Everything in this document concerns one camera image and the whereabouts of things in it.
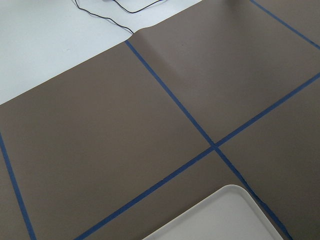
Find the cream serving tray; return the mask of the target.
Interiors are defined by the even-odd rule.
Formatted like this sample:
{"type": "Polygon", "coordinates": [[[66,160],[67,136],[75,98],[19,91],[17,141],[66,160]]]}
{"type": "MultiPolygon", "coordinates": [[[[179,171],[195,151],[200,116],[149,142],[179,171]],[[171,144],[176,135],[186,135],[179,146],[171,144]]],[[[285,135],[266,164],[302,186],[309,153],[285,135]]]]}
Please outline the cream serving tray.
{"type": "Polygon", "coordinates": [[[146,237],[148,240],[280,240],[242,187],[229,184],[146,237]]]}

